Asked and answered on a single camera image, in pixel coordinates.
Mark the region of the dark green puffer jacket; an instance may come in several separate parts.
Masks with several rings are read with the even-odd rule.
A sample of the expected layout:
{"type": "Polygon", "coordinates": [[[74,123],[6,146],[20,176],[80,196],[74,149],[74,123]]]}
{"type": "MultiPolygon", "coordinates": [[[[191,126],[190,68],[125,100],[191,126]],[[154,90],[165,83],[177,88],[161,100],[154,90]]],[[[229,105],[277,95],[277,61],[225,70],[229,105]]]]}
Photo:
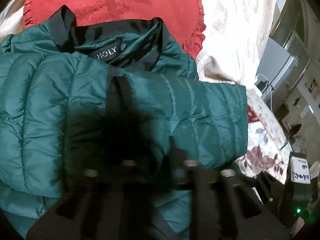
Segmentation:
{"type": "Polygon", "coordinates": [[[203,168],[244,155],[246,89],[179,76],[103,70],[69,78],[49,59],[16,59],[1,76],[1,239],[27,239],[64,195],[124,160],[136,167],[125,190],[123,239],[187,239],[191,194],[171,184],[172,150],[203,168]]]}

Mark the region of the floral plush blanket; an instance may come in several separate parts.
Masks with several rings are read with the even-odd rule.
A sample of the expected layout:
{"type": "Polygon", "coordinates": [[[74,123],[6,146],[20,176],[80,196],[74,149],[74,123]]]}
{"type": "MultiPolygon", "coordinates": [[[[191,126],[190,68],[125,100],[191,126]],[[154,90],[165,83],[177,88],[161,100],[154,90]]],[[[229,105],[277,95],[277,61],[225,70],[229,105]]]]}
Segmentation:
{"type": "Polygon", "coordinates": [[[267,172],[285,184],[292,151],[276,117],[254,90],[247,91],[249,109],[247,153],[236,159],[240,172],[255,177],[267,172]]]}

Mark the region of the white power strip with chargers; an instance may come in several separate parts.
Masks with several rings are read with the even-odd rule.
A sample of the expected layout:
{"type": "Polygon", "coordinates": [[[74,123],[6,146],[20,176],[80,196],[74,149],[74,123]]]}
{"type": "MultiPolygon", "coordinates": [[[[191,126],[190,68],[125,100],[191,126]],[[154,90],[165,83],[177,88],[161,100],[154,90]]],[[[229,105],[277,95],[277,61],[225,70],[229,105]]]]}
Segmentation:
{"type": "Polygon", "coordinates": [[[265,103],[270,104],[272,108],[274,87],[268,78],[263,74],[257,74],[255,77],[255,86],[258,89],[258,95],[265,103]]]}

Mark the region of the grey cabinet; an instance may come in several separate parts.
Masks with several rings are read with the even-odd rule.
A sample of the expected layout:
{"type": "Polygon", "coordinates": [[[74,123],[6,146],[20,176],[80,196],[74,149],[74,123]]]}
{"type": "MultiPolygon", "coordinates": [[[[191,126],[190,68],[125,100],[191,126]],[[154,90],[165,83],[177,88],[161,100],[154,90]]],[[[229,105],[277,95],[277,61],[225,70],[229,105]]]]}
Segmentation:
{"type": "Polygon", "coordinates": [[[293,31],[285,46],[269,38],[257,74],[265,75],[274,90],[286,84],[290,90],[299,83],[310,62],[302,39],[293,31]]]}

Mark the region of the beige embossed bedspread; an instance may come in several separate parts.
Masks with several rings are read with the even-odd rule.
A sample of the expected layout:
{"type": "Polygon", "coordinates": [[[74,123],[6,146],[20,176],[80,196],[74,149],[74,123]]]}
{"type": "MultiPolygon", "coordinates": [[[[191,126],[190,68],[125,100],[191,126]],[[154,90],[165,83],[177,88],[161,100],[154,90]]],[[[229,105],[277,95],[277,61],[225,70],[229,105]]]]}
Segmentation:
{"type": "Polygon", "coordinates": [[[69,78],[92,68],[105,80],[136,73],[179,76],[189,80],[252,85],[270,34],[275,0],[201,0],[204,11],[202,49],[186,53],[160,17],[78,26],[62,5],[50,18],[25,28],[25,0],[1,10],[1,76],[21,57],[35,63],[49,59],[66,67],[69,78]]]}

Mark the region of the red heart-shaped ruffled pillow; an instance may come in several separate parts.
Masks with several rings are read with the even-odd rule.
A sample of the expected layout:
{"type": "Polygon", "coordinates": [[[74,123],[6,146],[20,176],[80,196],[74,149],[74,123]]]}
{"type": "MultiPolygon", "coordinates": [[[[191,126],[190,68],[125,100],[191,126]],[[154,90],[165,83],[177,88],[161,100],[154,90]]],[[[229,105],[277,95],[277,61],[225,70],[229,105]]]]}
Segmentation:
{"type": "Polygon", "coordinates": [[[197,57],[205,39],[201,0],[25,0],[25,28],[47,20],[62,5],[74,12],[78,26],[160,17],[172,36],[192,57],[197,57]]]}

